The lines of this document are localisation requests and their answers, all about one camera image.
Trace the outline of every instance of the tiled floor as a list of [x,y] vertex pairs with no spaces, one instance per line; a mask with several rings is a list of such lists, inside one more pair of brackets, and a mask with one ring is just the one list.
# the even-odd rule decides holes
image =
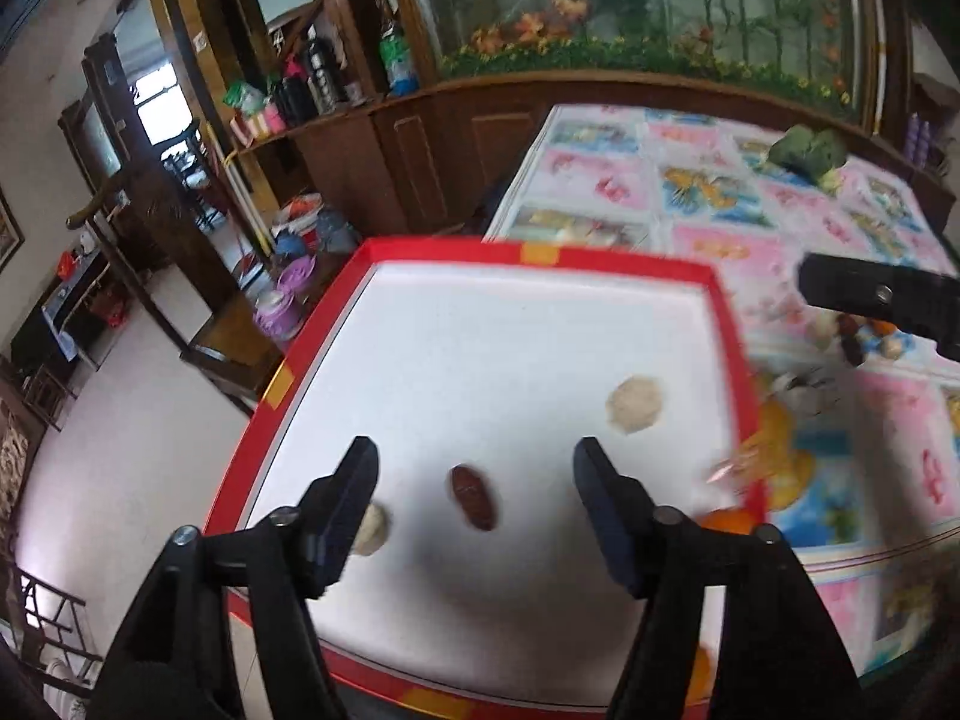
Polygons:
[[[208,317],[176,269],[151,287],[187,338]],[[246,421],[136,305],[62,433],[47,433],[24,491],[16,557],[88,601],[99,652],[171,531],[203,525]]]

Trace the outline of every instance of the fish tank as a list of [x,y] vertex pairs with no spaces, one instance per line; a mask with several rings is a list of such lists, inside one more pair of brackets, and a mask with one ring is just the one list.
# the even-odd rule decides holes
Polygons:
[[859,119],[858,0],[417,0],[446,79],[597,68],[693,76]]

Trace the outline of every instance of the orange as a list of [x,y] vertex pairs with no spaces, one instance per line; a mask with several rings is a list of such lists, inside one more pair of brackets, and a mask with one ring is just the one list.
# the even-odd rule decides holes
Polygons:
[[885,338],[896,333],[896,324],[893,322],[884,322],[882,319],[871,319],[870,329],[877,338]]
[[713,691],[713,664],[707,650],[697,645],[697,655],[693,659],[693,673],[690,675],[690,687],[686,689],[686,706],[707,701]]
[[712,531],[725,533],[741,533],[749,536],[760,522],[747,509],[717,509],[715,512],[697,517],[697,524],[701,528],[710,528]]

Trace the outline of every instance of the colorful tablecloth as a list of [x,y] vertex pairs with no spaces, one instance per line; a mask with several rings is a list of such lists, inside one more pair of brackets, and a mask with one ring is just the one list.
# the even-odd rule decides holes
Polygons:
[[[669,254],[710,264],[755,372],[773,451],[771,521],[817,584],[858,673],[928,625],[935,557],[960,538],[960,364],[896,333],[862,367],[810,340],[796,269],[819,251],[956,275],[898,177],[851,158],[825,194],[766,162],[782,133],[698,114],[551,112],[488,238]],[[691,427],[696,415],[690,415]]]

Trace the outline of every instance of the picture frame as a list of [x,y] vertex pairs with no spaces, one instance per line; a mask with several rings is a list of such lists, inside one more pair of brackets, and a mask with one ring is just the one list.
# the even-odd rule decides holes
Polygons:
[[23,245],[23,233],[13,218],[7,199],[0,191],[0,271]]

